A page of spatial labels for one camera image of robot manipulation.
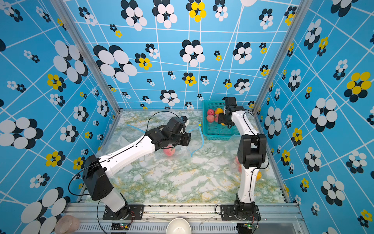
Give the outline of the clear zip-top bag blue zipper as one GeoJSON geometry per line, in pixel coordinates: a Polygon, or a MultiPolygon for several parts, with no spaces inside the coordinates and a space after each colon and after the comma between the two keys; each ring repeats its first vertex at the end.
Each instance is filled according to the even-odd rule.
{"type": "Polygon", "coordinates": [[[266,136],[264,134],[242,135],[237,157],[242,165],[241,185],[246,184],[245,170],[251,173],[259,169],[266,160],[266,136]]]}

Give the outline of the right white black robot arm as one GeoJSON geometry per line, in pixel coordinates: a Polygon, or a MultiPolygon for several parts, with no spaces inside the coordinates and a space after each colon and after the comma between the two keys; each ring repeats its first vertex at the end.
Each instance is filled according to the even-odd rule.
{"type": "Polygon", "coordinates": [[[219,114],[218,122],[229,128],[235,126],[241,139],[237,158],[241,165],[241,184],[234,202],[235,216],[247,219],[256,212],[255,184],[258,172],[266,160],[266,136],[260,134],[246,116],[248,112],[241,106],[227,106],[219,114]]]}

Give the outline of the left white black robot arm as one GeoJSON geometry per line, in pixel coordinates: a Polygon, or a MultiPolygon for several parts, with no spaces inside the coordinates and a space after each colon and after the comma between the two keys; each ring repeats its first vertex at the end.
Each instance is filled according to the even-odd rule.
{"type": "Polygon", "coordinates": [[[160,129],[152,129],[137,141],[108,155],[86,159],[82,179],[94,201],[100,201],[114,214],[115,219],[125,219],[130,214],[130,206],[124,196],[112,185],[110,178],[139,158],[168,146],[188,146],[191,133],[162,133],[160,129]]]}

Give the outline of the yellow peach in basket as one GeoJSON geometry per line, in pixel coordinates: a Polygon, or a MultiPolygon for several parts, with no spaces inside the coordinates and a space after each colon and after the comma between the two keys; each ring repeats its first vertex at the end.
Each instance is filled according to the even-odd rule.
{"type": "Polygon", "coordinates": [[[221,113],[223,113],[224,112],[224,110],[222,109],[222,108],[217,108],[216,110],[215,110],[215,115],[219,115],[219,114],[221,114],[221,113]]]}

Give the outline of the pink peach in basket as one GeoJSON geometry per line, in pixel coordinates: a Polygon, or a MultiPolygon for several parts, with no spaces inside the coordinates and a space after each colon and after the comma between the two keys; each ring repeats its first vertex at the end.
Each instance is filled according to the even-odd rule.
{"type": "Polygon", "coordinates": [[[215,116],[214,116],[214,115],[207,115],[207,116],[206,116],[206,120],[207,120],[209,123],[213,123],[213,122],[215,122],[215,116]]]}

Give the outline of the teal plastic basket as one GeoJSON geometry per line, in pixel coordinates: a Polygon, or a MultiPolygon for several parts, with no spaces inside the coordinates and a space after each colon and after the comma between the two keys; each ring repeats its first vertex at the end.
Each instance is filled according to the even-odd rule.
{"type": "Polygon", "coordinates": [[[208,140],[230,140],[232,136],[239,136],[240,133],[236,126],[230,129],[226,125],[221,125],[216,121],[209,122],[207,120],[207,112],[209,109],[214,111],[217,108],[225,109],[225,102],[223,100],[205,100],[203,101],[203,123],[202,132],[208,140]]]}

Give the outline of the white bowl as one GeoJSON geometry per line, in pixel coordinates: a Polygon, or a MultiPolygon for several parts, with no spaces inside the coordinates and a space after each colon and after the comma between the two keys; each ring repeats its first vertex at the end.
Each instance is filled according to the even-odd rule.
{"type": "Polygon", "coordinates": [[[192,229],[185,219],[178,217],[168,224],[166,234],[192,234],[192,229]]]}

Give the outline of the pink translucent object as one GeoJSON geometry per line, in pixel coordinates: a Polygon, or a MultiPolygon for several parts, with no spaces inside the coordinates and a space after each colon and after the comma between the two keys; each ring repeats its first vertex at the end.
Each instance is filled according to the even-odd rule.
{"type": "Polygon", "coordinates": [[[80,227],[80,220],[71,215],[63,216],[55,226],[56,234],[72,234],[80,227]]]}

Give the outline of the aluminium front rail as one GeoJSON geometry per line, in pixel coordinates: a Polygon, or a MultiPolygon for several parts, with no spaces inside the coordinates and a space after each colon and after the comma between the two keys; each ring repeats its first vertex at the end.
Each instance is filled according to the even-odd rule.
{"type": "Polygon", "coordinates": [[[237,219],[228,204],[148,203],[132,205],[135,218],[115,220],[103,204],[73,203],[66,210],[80,221],[78,234],[165,234],[169,223],[186,220],[193,234],[307,234],[304,218],[296,204],[259,204],[255,217],[237,219]]]}

